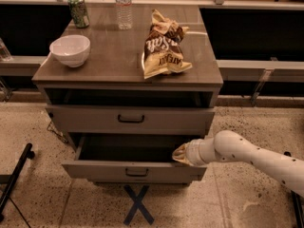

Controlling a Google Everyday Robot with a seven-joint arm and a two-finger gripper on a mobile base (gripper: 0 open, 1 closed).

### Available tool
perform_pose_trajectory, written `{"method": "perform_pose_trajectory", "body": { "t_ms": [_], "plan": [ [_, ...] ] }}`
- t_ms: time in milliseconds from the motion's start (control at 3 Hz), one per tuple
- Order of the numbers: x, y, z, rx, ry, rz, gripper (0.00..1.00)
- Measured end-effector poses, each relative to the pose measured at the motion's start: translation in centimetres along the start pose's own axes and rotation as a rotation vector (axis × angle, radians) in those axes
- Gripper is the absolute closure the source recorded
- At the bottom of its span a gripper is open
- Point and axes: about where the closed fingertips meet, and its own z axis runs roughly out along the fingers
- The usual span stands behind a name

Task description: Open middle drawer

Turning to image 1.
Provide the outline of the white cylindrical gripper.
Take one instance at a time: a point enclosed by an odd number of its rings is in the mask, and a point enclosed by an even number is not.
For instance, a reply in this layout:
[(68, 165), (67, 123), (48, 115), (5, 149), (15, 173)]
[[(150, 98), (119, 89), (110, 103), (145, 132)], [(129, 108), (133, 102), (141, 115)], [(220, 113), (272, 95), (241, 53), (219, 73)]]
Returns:
[(214, 162), (219, 156), (216, 153), (213, 139), (197, 139), (184, 143), (173, 152), (173, 155), (174, 161), (186, 165), (191, 163), (194, 166), (203, 166)]

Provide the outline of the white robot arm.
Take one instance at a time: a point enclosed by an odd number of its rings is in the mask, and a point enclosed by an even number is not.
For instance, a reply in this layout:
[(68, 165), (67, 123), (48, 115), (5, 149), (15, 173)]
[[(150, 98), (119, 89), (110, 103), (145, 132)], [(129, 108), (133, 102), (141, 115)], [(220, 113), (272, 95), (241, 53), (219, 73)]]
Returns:
[(213, 138), (183, 143), (176, 162), (203, 166), (211, 162), (246, 162), (304, 197), (304, 161), (256, 146), (238, 133), (223, 130)]

